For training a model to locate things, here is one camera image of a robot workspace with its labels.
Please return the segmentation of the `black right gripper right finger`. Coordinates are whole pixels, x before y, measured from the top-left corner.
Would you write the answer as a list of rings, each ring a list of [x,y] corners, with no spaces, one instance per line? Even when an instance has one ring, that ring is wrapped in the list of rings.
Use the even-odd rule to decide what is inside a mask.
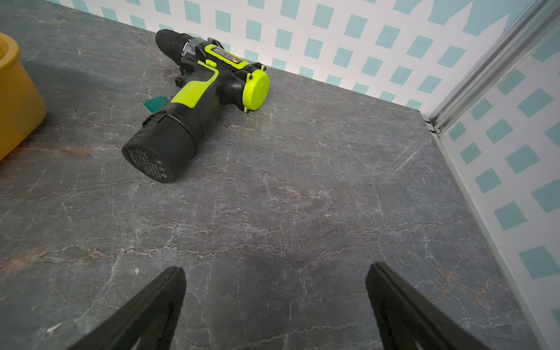
[[[370,266],[365,286],[385,349],[488,349],[386,263]]]

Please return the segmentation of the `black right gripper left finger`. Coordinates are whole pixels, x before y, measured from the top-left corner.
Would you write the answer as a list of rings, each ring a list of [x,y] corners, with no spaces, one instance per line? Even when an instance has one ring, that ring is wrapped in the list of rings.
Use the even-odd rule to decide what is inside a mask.
[[[170,349],[186,292],[183,268],[172,266],[70,349]]]

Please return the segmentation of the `yellow plastic storage box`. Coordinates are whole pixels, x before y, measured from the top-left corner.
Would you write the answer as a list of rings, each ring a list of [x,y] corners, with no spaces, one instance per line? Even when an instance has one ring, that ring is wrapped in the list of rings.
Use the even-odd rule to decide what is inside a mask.
[[[20,60],[21,50],[1,34],[1,158],[43,122],[47,105]]]

